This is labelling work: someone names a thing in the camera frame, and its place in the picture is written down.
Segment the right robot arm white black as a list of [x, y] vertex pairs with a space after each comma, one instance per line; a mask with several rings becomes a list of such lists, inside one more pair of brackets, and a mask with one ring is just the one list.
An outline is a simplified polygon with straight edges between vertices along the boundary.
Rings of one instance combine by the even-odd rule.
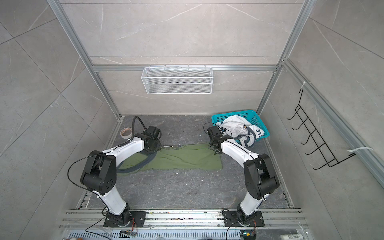
[[216, 154], [225, 154], [234, 159], [244, 169], [247, 193], [238, 205], [236, 224], [250, 225], [261, 219], [259, 208], [263, 201], [280, 187], [276, 170], [271, 158], [258, 155], [242, 145], [232, 137], [223, 135], [218, 126], [206, 130], [210, 138], [209, 146]]

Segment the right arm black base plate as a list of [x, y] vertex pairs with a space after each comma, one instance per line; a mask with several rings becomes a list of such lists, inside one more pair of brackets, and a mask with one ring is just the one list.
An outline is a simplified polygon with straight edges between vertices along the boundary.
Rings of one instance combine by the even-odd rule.
[[240, 210], [229, 211], [227, 209], [222, 210], [224, 217], [224, 223], [226, 227], [264, 227], [265, 222], [263, 215], [260, 211], [256, 211], [253, 214], [246, 216]]

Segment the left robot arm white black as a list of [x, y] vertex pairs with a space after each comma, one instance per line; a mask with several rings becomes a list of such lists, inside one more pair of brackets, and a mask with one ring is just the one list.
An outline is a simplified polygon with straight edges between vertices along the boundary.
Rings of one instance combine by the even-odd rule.
[[[89, 154], [80, 182], [101, 199], [108, 209], [107, 218], [115, 225], [125, 227], [132, 218], [129, 205], [117, 190], [117, 174], [131, 173], [149, 164], [162, 148], [160, 135], [160, 129], [150, 126], [121, 145]], [[142, 153], [147, 158], [133, 167], [118, 169], [125, 160], [136, 153]]]

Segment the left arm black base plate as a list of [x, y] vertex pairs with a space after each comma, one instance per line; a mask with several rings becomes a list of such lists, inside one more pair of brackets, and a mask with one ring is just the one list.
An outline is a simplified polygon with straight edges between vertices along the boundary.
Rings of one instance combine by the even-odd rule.
[[145, 211], [133, 211], [124, 212], [121, 215], [113, 215], [107, 213], [106, 220], [103, 227], [111, 228], [129, 228], [138, 227], [142, 228], [146, 219], [147, 212]]

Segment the green tank top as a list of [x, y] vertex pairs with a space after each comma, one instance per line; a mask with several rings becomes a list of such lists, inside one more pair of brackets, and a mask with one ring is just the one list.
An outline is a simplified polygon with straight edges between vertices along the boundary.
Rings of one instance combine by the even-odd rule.
[[222, 161], [208, 143], [184, 145], [149, 155], [136, 153], [118, 165], [117, 173], [127, 175], [137, 171], [172, 169], [220, 170]]

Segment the teal plastic basket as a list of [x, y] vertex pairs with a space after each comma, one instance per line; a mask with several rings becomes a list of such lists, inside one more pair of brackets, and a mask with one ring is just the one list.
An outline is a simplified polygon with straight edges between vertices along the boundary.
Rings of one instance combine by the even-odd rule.
[[259, 127], [261, 130], [264, 131], [264, 135], [261, 136], [261, 139], [268, 138], [270, 136], [270, 133], [259, 117], [259, 115], [253, 111], [253, 110], [244, 110], [244, 111], [237, 111], [237, 112], [230, 112], [230, 113], [222, 113], [222, 114], [216, 114], [212, 115], [211, 120], [215, 124], [217, 122], [222, 123], [225, 119], [231, 117], [231, 116], [240, 116], [245, 118], [248, 122], [250, 122], [252, 125], [255, 125]]

